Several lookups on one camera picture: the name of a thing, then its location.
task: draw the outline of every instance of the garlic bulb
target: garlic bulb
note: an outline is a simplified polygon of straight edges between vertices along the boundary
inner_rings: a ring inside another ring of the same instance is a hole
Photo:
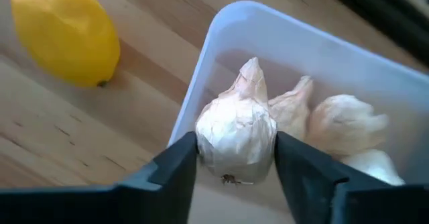
[[[304,141],[309,115],[307,101],[313,91],[313,81],[303,76],[294,90],[268,101],[269,113],[277,122],[277,130]]]
[[[390,157],[383,151],[367,150],[343,158],[341,162],[388,184],[405,184],[404,180],[397,175]]]
[[[306,143],[328,154],[356,154],[383,142],[388,122],[354,96],[329,97],[311,113]]]
[[[202,163],[227,182],[262,181],[273,158],[276,123],[258,59],[250,59],[230,89],[209,103],[196,122]]]

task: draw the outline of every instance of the wooden table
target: wooden table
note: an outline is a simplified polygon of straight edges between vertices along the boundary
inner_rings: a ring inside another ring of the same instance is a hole
[[[122,47],[106,89],[35,66],[0,0],[0,186],[112,183],[148,162],[167,144],[212,18],[237,0],[99,1]],[[428,72],[337,0],[255,1]]]

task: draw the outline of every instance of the wooden surface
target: wooden surface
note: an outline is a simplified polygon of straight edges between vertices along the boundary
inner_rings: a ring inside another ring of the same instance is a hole
[[[122,47],[106,89],[44,74],[15,37],[9,0],[0,0],[0,186],[112,183],[162,151],[209,24],[237,0],[99,1]],[[255,1],[427,72],[337,0]]]

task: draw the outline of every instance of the translucent plastic box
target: translucent plastic box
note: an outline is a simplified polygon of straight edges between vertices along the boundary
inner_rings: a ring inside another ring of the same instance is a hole
[[[251,1],[232,3],[210,25],[170,139],[194,130],[202,108],[259,57],[269,97],[314,79],[313,108],[346,93],[390,116],[385,150],[407,183],[429,182],[429,77]],[[190,223],[293,223],[274,167],[253,186],[222,185],[198,169]]]

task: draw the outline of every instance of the black plastic tool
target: black plastic tool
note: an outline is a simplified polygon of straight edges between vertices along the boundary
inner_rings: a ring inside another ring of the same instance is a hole
[[[190,132],[112,186],[0,190],[0,223],[186,223],[196,157]],[[429,223],[427,186],[390,186],[282,132],[275,164],[298,224]]]

